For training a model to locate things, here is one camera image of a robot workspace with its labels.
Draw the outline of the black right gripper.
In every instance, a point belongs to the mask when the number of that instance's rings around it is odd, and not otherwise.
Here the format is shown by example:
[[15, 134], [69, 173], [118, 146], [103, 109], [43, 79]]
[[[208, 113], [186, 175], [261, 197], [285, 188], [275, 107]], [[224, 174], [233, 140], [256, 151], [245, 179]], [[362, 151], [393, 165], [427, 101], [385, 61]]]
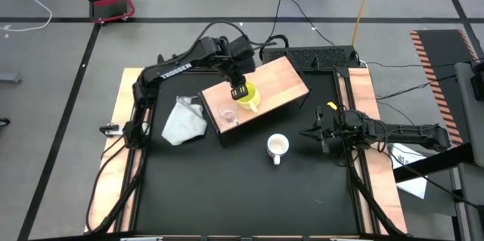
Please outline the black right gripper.
[[316, 126], [299, 130], [302, 136], [319, 139], [323, 154], [330, 154], [328, 139], [335, 137], [340, 127], [339, 110], [331, 105], [316, 108]]

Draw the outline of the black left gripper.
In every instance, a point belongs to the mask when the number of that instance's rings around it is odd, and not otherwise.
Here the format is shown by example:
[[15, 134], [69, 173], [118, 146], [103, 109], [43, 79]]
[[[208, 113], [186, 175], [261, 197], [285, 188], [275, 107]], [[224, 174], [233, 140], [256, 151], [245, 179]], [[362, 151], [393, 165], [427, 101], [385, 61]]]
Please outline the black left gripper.
[[244, 74], [238, 69], [233, 59], [222, 58], [219, 61], [219, 72], [222, 77], [230, 83], [231, 97], [233, 100], [240, 100], [249, 94]]

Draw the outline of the yellow plastic mug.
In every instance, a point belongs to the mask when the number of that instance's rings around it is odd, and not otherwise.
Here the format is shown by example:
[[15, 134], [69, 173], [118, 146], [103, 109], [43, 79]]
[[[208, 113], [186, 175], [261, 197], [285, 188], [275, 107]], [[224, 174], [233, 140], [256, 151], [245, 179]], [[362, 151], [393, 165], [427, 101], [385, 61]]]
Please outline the yellow plastic mug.
[[258, 113], [258, 105], [261, 99], [260, 93], [257, 90], [256, 86], [251, 82], [247, 82], [246, 87], [248, 95], [237, 100], [237, 103], [245, 110], [250, 110], [254, 113]]

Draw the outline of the clear glass cup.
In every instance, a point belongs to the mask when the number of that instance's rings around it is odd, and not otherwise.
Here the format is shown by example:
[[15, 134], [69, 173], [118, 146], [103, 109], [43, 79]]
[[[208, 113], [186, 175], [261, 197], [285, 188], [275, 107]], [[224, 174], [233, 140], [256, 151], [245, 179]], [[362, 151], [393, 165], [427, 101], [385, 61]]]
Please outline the clear glass cup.
[[232, 127], [238, 125], [238, 106], [236, 102], [221, 103], [218, 105], [217, 111], [224, 126]]

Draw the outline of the red white patterned mug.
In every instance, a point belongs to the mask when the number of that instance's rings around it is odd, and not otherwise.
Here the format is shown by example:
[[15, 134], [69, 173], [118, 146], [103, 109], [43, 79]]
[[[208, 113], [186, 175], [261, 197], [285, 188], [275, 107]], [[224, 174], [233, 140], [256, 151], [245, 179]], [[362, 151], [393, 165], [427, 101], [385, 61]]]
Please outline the red white patterned mug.
[[290, 143], [283, 134], [273, 134], [268, 138], [266, 150], [274, 165], [281, 163], [281, 157], [289, 150], [289, 146]]

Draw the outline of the wooden shelf with black legs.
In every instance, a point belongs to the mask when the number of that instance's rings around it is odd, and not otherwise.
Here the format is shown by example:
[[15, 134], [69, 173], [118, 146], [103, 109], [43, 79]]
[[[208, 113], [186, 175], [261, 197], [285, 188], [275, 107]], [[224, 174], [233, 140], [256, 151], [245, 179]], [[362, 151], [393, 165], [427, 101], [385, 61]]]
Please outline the wooden shelf with black legs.
[[[220, 75], [207, 73], [199, 80], [203, 84], [200, 98], [207, 116], [207, 131], [202, 145], [222, 144], [224, 146], [251, 141], [257, 135], [267, 135], [276, 129], [293, 110], [294, 102], [309, 93], [308, 87], [297, 74], [286, 57], [273, 60], [246, 75], [260, 93], [259, 112], [243, 109], [231, 97], [231, 87]], [[238, 125], [228, 127], [222, 124], [217, 107], [224, 102], [234, 101], [238, 106]]]

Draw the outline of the white cloth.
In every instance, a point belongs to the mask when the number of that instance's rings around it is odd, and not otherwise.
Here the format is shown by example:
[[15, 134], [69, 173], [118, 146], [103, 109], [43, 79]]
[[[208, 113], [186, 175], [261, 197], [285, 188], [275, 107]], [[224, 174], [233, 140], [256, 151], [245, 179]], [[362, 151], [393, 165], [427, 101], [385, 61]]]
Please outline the white cloth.
[[178, 146], [195, 137], [204, 135], [207, 121], [203, 117], [203, 106], [193, 103], [197, 97], [177, 96], [161, 133], [171, 145]]

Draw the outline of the black vented computer box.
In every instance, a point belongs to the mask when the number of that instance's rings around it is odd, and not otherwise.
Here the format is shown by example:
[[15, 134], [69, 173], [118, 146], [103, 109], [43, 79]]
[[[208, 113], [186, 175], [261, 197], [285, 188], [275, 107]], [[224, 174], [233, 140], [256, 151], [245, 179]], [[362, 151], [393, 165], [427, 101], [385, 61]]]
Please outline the black vented computer box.
[[359, 55], [351, 45], [266, 48], [262, 52], [262, 63], [286, 57], [298, 68], [322, 70], [334, 67], [357, 68]]

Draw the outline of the wooden side board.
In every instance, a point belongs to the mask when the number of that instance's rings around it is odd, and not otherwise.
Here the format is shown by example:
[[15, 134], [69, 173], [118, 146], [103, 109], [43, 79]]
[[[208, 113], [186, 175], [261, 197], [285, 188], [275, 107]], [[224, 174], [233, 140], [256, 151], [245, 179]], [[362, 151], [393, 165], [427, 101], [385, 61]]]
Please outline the wooden side board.
[[[132, 85], [138, 78], [140, 68], [125, 68], [119, 82], [116, 103], [113, 108], [111, 124], [124, 126], [132, 115]], [[108, 215], [122, 192], [135, 176], [141, 158], [140, 150], [122, 148], [123, 139], [115, 135], [106, 139], [101, 151], [101, 166], [104, 170], [96, 183], [95, 194], [87, 217], [86, 230], [95, 229]]]
[[[366, 113], [372, 119], [379, 119], [380, 113], [374, 93], [369, 70], [350, 68], [347, 77], [339, 77], [343, 104]], [[402, 212], [396, 181], [392, 170], [392, 160], [384, 153], [371, 148], [363, 154], [368, 169], [369, 184], [375, 200], [386, 216], [401, 231], [406, 232], [405, 218]]]

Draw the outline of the white paper sheet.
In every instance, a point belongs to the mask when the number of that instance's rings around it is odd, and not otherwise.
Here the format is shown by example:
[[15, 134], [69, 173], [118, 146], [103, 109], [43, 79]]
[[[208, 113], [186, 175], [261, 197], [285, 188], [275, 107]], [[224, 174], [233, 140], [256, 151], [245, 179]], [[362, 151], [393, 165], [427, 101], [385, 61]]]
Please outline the white paper sheet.
[[[425, 158], [422, 154], [404, 146], [403, 144], [390, 144], [390, 157], [392, 168], [397, 169], [403, 165], [416, 162]], [[415, 178], [409, 181], [403, 181], [396, 184], [400, 190], [410, 193], [420, 199], [424, 199], [427, 180], [424, 178]]]

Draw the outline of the black table beam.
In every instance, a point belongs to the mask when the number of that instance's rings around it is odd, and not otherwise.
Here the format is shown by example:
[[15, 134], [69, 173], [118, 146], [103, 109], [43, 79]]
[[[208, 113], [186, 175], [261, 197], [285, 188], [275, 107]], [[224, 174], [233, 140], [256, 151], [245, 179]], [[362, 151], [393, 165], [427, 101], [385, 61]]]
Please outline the black table beam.
[[432, 173], [456, 168], [461, 163], [474, 162], [471, 143], [465, 143], [434, 156], [401, 165], [393, 170], [396, 183], [422, 178]]

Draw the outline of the small black silver clamp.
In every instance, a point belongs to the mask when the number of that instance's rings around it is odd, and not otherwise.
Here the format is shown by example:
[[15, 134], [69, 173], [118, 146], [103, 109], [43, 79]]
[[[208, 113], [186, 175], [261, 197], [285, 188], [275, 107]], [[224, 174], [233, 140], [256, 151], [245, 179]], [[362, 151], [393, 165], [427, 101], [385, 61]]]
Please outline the small black silver clamp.
[[123, 128], [120, 125], [113, 123], [101, 126], [99, 131], [106, 137], [121, 136], [123, 134]]

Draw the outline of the large black hazard striped ramp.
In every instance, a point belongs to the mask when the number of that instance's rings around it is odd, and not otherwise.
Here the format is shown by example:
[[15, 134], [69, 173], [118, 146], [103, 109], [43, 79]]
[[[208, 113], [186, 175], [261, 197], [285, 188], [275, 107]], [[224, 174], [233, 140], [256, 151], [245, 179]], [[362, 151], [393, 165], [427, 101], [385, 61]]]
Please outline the large black hazard striped ramp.
[[410, 37], [450, 141], [456, 146], [468, 143], [470, 137], [455, 64], [477, 59], [470, 42], [459, 29], [412, 30]]

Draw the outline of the black device on cabinet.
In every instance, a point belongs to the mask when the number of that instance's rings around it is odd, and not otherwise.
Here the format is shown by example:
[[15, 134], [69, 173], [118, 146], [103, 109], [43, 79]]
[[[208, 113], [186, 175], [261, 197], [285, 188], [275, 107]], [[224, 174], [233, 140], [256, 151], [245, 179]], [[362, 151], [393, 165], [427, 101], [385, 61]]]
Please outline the black device on cabinet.
[[473, 66], [474, 76], [470, 79], [474, 97], [484, 101], [484, 62]]

